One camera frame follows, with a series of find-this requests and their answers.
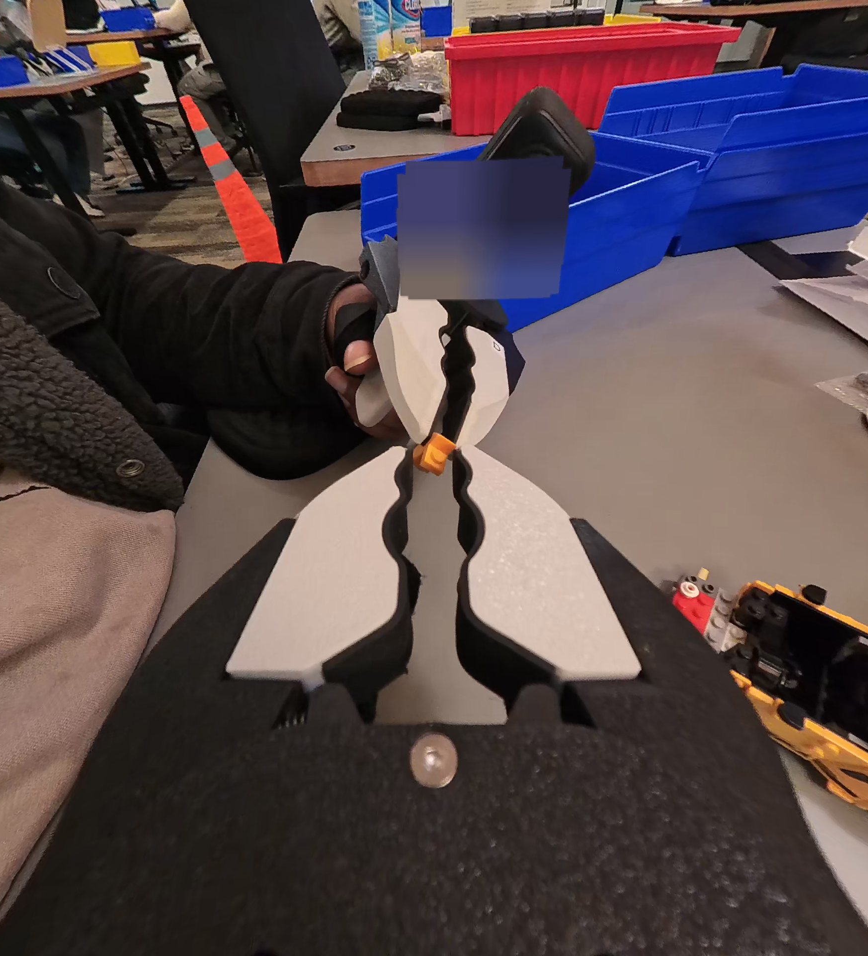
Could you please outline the orange lego car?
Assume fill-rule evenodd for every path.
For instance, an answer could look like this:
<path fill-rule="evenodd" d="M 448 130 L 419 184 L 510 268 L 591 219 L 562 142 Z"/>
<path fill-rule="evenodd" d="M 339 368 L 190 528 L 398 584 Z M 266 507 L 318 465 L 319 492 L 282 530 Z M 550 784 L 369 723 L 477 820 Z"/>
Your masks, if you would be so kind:
<path fill-rule="evenodd" d="M 768 736 L 868 812 L 868 626 L 830 608 L 815 584 L 751 581 L 733 593 L 700 569 L 670 594 Z"/>

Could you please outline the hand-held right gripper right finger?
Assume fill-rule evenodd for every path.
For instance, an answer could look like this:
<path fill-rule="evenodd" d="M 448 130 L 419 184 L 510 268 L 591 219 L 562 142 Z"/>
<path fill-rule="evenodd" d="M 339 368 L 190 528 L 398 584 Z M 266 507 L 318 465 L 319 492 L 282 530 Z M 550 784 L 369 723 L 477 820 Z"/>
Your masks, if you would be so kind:
<path fill-rule="evenodd" d="M 576 687 L 630 682 L 639 659 L 580 531 L 546 492 L 476 447 L 454 453 L 464 551 L 456 651 L 468 676 L 512 716 L 545 687 L 563 721 L 591 721 Z"/>

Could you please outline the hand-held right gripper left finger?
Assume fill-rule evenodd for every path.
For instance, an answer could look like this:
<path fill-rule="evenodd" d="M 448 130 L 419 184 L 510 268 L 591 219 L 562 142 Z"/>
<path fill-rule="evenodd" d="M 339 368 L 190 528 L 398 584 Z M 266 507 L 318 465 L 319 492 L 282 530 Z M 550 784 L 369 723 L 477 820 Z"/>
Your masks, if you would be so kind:
<path fill-rule="evenodd" d="M 392 447 L 281 522 L 284 546 L 226 663 L 233 679 L 344 687 L 368 720 L 413 652 L 413 459 Z"/>

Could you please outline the white wipes canister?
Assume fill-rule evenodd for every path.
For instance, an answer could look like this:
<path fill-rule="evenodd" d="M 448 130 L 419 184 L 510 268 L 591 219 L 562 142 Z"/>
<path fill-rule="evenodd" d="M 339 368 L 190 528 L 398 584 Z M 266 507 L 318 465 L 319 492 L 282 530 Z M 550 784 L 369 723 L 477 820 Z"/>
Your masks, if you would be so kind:
<path fill-rule="evenodd" d="M 420 1 L 390 1 L 390 25 L 395 54 L 420 52 Z"/>
<path fill-rule="evenodd" d="M 358 1 L 360 41 L 365 66 L 374 69 L 394 54 L 390 1 Z"/>

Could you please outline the black foam pad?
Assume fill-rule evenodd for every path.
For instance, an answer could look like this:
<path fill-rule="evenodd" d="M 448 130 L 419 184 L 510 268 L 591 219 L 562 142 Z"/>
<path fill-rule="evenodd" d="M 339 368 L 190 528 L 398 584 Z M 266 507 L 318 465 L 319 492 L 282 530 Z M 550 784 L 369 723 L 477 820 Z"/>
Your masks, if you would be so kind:
<path fill-rule="evenodd" d="M 440 130 L 435 114 L 353 114 L 338 112 L 336 125 L 344 129 L 374 132 L 406 132 L 411 130 Z"/>
<path fill-rule="evenodd" d="M 340 103 L 340 112 L 352 116 L 417 118 L 438 113 L 441 94 L 423 90 L 367 89 L 348 94 Z"/>

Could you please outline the row of black boxes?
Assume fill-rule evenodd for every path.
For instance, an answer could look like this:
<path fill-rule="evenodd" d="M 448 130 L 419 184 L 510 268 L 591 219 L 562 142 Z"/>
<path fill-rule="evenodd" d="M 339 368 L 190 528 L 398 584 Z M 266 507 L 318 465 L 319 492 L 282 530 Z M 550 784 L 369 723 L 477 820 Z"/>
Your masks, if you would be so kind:
<path fill-rule="evenodd" d="M 602 7 L 563 7 L 543 11 L 517 11 L 471 16 L 467 32 L 471 34 L 511 32 L 523 30 L 567 29 L 599 27 L 605 23 Z"/>

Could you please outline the black high-back chair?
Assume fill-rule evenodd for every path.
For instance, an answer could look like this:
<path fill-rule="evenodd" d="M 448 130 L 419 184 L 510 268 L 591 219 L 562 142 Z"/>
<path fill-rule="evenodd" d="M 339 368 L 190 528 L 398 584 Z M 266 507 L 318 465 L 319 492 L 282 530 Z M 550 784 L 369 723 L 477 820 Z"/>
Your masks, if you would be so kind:
<path fill-rule="evenodd" d="M 301 157 L 346 89 L 309 1 L 187 1 L 258 153 L 287 258 L 309 215 L 347 209 L 358 185 L 306 185 Z"/>

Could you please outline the blue plastic bin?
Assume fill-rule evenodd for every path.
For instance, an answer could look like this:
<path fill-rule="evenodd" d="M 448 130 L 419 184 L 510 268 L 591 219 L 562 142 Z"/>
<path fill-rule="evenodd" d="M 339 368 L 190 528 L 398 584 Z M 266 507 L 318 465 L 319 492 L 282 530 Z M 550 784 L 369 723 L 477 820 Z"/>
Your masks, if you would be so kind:
<path fill-rule="evenodd" d="M 868 110 L 741 114 L 707 154 L 671 255 L 846 228 L 868 212 Z"/>
<path fill-rule="evenodd" d="M 599 130 L 712 154 L 868 133 L 868 72 L 803 64 L 617 87 Z"/>
<path fill-rule="evenodd" d="M 409 296 L 498 302 L 518 330 L 654 268 L 691 206 L 700 160 L 600 133 L 569 195 L 565 159 L 501 158 L 486 146 L 361 177 L 365 242 L 399 247 Z"/>

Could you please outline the beige sweatshirt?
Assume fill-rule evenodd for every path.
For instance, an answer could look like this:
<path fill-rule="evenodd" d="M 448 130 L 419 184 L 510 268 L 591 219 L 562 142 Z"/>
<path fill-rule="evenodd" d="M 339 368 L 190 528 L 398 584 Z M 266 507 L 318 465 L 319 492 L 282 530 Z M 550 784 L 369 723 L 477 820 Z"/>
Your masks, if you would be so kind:
<path fill-rule="evenodd" d="M 0 906 L 64 803 L 168 589 L 176 519 L 0 465 Z"/>

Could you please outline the dark grey fleece jacket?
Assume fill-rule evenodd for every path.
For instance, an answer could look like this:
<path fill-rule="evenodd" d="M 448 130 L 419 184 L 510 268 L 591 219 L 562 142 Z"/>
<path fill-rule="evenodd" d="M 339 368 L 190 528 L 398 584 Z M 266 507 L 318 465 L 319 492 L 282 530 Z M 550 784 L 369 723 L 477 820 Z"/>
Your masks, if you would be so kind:
<path fill-rule="evenodd" d="M 1 300 L 0 466 L 117 508 L 183 502 L 176 469 L 129 411 Z"/>

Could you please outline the red plastic bin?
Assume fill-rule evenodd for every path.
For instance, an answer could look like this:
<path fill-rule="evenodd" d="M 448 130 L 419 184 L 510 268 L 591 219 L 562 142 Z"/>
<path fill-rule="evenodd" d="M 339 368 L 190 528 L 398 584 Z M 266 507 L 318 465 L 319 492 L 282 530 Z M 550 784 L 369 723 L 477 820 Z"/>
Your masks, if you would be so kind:
<path fill-rule="evenodd" d="M 447 37 L 452 129 L 487 136 L 523 96 L 557 93 L 588 129 L 600 125 L 614 88 L 710 75 L 741 29 L 651 21 L 618 26 L 469 33 Z"/>

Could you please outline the clear bag of metal parts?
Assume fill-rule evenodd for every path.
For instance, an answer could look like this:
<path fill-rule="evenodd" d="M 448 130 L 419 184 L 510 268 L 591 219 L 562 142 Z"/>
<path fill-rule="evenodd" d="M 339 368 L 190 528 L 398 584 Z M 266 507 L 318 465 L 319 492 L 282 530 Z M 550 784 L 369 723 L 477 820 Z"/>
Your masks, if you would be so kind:
<path fill-rule="evenodd" d="M 450 96 L 449 67 L 443 51 L 394 54 L 371 70 L 368 89 Z"/>

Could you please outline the orange traffic cone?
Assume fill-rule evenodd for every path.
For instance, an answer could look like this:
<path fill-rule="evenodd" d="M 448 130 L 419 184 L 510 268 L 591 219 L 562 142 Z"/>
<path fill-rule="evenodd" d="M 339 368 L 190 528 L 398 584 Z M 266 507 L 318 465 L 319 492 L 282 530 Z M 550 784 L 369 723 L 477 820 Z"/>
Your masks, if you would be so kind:
<path fill-rule="evenodd" d="M 196 137 L 202 159 L 212 176 L 246 261 L 281 265 L 284 259 L 273 221 L 212 133 L 196 102 L 190 96 L 183 95 L 179 104 Z"/>

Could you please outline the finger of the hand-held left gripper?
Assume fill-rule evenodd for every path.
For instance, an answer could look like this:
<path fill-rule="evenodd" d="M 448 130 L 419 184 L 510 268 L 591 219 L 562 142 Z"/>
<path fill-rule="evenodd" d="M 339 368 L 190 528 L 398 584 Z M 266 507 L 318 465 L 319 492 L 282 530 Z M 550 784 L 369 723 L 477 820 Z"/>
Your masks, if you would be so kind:
<path fill-rule="evenodd" d="M 447 389 L 441 341 L 447 323 L 448 314 L 439 301 L 402 293 L 396 309 L 381 319 L 373 336 L 392 409 L 417 445 L 432 433 Z"/>
<path fill-rule="evenodd" d="M 511 388 L 504 346 L 465 324 L 445 348 L 447 389 L 441 434 L 456 448 L 478 445 L 497 423 Z"/>

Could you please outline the person's left hand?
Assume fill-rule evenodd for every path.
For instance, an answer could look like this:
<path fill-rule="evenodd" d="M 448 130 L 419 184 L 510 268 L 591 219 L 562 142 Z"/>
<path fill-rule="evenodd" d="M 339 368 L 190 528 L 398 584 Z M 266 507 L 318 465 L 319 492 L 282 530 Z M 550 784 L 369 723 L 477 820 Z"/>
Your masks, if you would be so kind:
<path fill-rule="evenodd" d="M 329 359 L 333 359 L 335 324 L 338 312 L 347 305 L 367 305 L 374 308 L 376 300 L 370 290 L 361 283 L 342 287 L 334 294 L 326 313 L 324 338 Z M 358 389 L 368 373 L 378 368 L 373 346 L 368 341 L 352 341 L 345 350 L 341 364 L 332 364 L 325 373 L 325 381 L 337 394 L 351 420 L 366 435 L 383 441 L 402 444 L 406 432 L 394 411 L 390 411 L 375 425 L 363 424 L 356 411 Z"/>

